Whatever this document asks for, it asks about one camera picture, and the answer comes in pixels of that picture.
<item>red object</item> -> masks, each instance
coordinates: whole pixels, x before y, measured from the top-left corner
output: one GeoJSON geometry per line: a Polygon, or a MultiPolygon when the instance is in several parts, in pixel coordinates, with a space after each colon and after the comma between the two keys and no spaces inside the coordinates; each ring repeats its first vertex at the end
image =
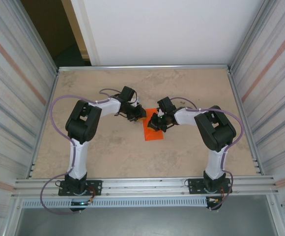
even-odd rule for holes
{"type": "Polygon", "coordinates": [[[152,114],[158,113],[157,108],[146,109],[146,113],[147,113],[147,118],[143,120],[144,139],[146,141],[163,139],[163,132],[161,130],[154,131],[153,129],[147,127],[148,122],[152,117],[152,114]]]}

